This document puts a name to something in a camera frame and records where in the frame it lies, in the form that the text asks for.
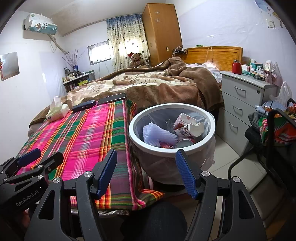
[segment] blue gripper pad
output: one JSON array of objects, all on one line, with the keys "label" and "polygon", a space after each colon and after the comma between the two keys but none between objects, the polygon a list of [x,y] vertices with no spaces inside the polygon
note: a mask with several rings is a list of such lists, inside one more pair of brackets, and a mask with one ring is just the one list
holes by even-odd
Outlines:
[{"label": "blue gripper pad", "polygon": [[183,157],[180,150],[176,153],[176,164],[179,170],[182,180],[186,187],[187,193],[194,199],[197,200],[198,192],[196,190],[196,180],[188,167],[185,158]]},{"label": "blue gripper pad", "polygon": [[41,151],[36,148],[33,151],[28,152],[27,154],[20,156],[17,161],[19,167],[25,167],[41,157]]},{"label": "blue gripper pad", "polygon": [[111,181],[114,169],[117,164],[117,152],[114,151],[112,155],[107,160],[107,164],[99,178],[99,186],[97,195],[101,198],[107,191],[109,183]]}]

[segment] chair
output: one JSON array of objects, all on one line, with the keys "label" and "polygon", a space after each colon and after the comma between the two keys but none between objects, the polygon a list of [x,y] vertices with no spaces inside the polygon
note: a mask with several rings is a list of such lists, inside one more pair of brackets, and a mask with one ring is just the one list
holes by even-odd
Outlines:
[{"label": "chair", "polygon": [[[289,103],[296,102],[293,99],[289,99]],[[232,168],[240,163],[247,155],[252,152],[256,153],[258,162],[274,180],[274,182],[282,186],[291,197],[296,197],[296,165],[294,168],[293,160],[296,163],[296,155],[293,160],[288,161],[283,157],[283,149],[274,146],[274,116],[275,114],[280,114],[284,117],[294,128],[296,128],[296,122],[293,121],[286,113],[280,109],[271,110],[267,116],[267,125],[268,125],[268,140],[266,146],[263,145],[261,141],[260,133],[253,127],[249,127],[245,132],[245,137],[252,144],[252,148],[245,152],[240,158],[233,162],[228,169],[228,179],[231,179],[231,170]],[[264,156],[266,161],[262,161],[260,156]]]}]

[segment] white trash can rim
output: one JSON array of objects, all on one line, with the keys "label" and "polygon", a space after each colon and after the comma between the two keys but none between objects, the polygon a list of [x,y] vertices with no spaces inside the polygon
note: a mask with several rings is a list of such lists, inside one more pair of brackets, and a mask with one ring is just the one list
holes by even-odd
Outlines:
[{"label": "white trash can rim", "polygon": [[148,145],[145,142],[143,142],[142,140],[140,140],[136,136],[136,134],[134,133],[134,126],[137,124],[137,122],[141,118],[143,118],[147,114],[154,112],[156,110],[167,109],[167,108],[184,108],[187,110],[194,111],[196,113],[203,115],[207,119],[207,121],[210,123],[210,131],[209,131],[208,135],[203,140],[201,140],[200,142],[198,142],[194,145],[182,148],[187,155],[191,155],[191,154],[201,150],[203,148],[203,146],[208,141],[210,141],[211,138],[214,136],[214,134],[215,134],[215,120],[209,112],[203,110],[202,108],[199,108],[197,106],[190,105],[190,104],[181,104],[181,103],[160,104],[160,105],[152,106],[152,107],[140,112],[132,119],[132,121],[130,123],[130,126],[129,126],[130,138],[133,141],[133,143],[138,148],[140,148],[142,151],[150,153],[152,155],[161,156],[161,157],[175,157],[178,149],[176,149],[176,148],[165,149],[165,148],[159,148],[159,147],[154,147],[154,146]]}]

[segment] dresser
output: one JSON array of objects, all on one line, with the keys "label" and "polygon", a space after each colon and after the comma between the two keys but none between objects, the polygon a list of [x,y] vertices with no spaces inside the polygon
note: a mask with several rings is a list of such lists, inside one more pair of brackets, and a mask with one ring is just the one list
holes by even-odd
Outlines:
[{"label": "dresser", "polygon": [[248,75],[221,71],[224,107],[219,110],[216,133],[238,154],[248,146],[245,131],[251,126],[248,115],[255,112],[255,105],[276,96],[277,86]]},{"label": "dresser", "polygon": [[152,67],[167,60],[182,45],[174,4],[148,3],[142,15]]}]

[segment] silver screw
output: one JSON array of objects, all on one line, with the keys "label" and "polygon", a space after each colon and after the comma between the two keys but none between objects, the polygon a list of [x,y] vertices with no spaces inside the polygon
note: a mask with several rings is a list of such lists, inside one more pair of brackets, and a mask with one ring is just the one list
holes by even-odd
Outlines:
[{"label": "silver screw", "polygon": [[90,172],[90,171],[84,173],[85,177],[91,177],[91,175],[92,175],[92,172]]},{"label": "silver screw", "polygon": [[233,177],[233,181],[236,182],[236,183],[239,183],[240,182],[240,178],[239,177]]},{"label": "silver screw", "polygon": [[56,177],[55,179],[52,180],[54,183],[59,183],[61,179],[59,177]]},{"label": "silver screw", "polygon": [[208,177],[208,176],[210,175],[210,173],[209,173],[208,171],[203,171],[203,172],[202,172],[202,175],[203,175],[204,177]]}]

